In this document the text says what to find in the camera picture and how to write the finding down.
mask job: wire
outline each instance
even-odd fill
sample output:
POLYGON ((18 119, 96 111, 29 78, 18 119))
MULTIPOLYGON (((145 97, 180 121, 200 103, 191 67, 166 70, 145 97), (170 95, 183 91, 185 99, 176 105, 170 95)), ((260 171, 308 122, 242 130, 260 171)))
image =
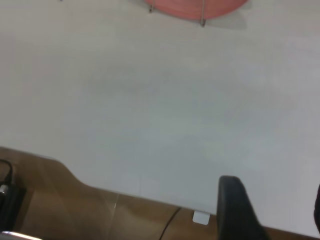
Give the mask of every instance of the wire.
POLYGON ((5 163, 9 166, 9 172, 6 175, 6 177, 4 178, 4 184, 10 185, 12 183, 12 175, 13 175, 13 167, 11 162, 4 160, 4 159, 0 159, 1 163, 5 163))
POLYGON ((162 237, 164 236, 166 230, 167 230, 167 227, 169 226, 169 224, 172 222, 172 220, 175 218, 175 216, 177 215, 177 213, 181 210, 181 207, 178 207, 177 210, 175 210, 175 212, 172 214, 172 216, 170 217, 169 221, 166 223, 162 233, 161 233, 161 236, 159 238, 159 240, 162 239, 162 237))

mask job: red object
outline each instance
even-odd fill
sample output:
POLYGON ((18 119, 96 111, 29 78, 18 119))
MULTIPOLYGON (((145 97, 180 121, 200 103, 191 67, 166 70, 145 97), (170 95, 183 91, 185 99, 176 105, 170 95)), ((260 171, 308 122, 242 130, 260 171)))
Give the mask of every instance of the red object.
MULTIPOLYGON (((149 5, 153 0, 145 0, 149 5)), ((205 0, 204 19, 212 19, 228 14, 248 0, 205 0)), ((200 20, 203 0, 155 0, 154 8, 167 14, 183 18, 200 20)))

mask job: wooden surface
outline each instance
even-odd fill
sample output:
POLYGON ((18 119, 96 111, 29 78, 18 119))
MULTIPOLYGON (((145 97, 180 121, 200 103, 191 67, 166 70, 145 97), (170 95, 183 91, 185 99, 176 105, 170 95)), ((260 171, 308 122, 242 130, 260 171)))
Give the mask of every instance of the wooden surface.
MULTIPOLYGON (((15 181, 28 192, 15 231, 46 240, 158 240, 177 206, 89 187, 61 163, 0 148, 14 163, 15 181)), ((1 165, 3 176, 6 167, 1 165)), ((215 240, 216 217, 208 225, 192 221, 183 208, 163 240, 215 240)), ((273 240, 314 238, 267 228, 273 240)))

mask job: white tag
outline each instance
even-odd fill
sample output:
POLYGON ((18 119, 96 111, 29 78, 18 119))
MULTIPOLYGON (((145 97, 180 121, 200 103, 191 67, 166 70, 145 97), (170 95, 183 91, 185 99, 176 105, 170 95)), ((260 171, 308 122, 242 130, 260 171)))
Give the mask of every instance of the white tag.
POLYGON ((192 220, 195 223, 208 225, 210 219, 210 214, 200 211, 194 211, 192 220))

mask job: black cable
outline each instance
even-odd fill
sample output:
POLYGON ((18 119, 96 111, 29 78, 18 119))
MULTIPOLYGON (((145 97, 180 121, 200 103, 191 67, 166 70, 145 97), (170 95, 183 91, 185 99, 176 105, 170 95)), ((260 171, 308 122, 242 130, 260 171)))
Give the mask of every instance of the black cable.
POLYGON ((0 159, 1 163, 5 163, 9 166, 9 172, 6 175, 6 177, 4 178, 4 184, 10 185, 12 183, 12 175, 13 175, 13 167, 11 162, 4 160, 4 159, 0 159))
POLYGON ((181 210, 181 207, 178 207, 177 210, 175 210, 175 212, 172 214, 172 216, 170 217, 169 221, 166 223, 162 233, 161 233, 161 236, 159 238, 159 240, 162 239, 162 237, 164 236, 165 234, 165 231, 167 230, 167 227, 169 226, 169 224, 172 222, 172 220, 175 218, 175 216, 177 215, 177 213, 181 210))

